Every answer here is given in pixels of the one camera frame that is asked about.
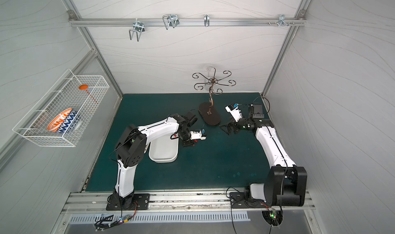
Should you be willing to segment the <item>white plastic storage box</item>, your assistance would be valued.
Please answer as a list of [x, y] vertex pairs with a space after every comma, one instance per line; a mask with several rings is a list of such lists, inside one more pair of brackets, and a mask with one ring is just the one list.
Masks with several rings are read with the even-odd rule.
[[178, 157], [179, 140], [170, 135], [162, 136], [150, 143], [149, 158], [156, 163], [172, 163]]

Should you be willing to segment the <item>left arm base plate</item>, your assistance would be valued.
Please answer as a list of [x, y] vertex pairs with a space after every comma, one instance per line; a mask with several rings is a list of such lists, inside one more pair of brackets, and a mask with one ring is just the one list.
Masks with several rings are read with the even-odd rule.
[[150, 201], [150, 194], [133, 194], [122, 198], [118, 193], [113, 193], [107, 198], [107, 211], [126, 211], [126, 210], [147, 210]]

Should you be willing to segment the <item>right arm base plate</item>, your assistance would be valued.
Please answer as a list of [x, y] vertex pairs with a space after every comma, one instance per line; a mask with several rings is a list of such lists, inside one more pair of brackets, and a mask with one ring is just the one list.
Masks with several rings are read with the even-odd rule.
[[243, 192], [230, 192], [227, 194], [233, 209], [258, 209], [268, 210], [269, 207], [261, 200], [249, 199]]

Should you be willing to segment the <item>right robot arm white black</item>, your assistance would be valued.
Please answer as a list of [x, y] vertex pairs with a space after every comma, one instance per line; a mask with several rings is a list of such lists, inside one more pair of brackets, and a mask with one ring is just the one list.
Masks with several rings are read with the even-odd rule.
[[244, 117], [239, 104], [225, 107], [232, 121], [220, 128], [226, 134], [237, 134], [242, 130], [252, 131], [261, 144], [270, 166], [264, 183], [252, 183], [246, 188], [248, 200], [259, 200], [268, 207], [304, 205], [307, 187], [307, 171], [297, 166], [282, 146], [273, 123], [265, 118], [263, 104], [249, 105], [249, 115]]

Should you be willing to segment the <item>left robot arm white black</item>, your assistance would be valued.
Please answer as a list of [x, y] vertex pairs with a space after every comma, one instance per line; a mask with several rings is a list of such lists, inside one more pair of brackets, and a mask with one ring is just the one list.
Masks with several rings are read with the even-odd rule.
[[137, 165], [143, 160], [149, 144], [161, 137], [180, 139], [185, 147], [194, 145], [191, 126], [197, 121], [192, 112], [182, 116], [171, 114], [164, 120], [146, 126], [128, 126], [115, 149], [118, 175], [115, 192], [122, 198], [134, 195], [134, 178]]

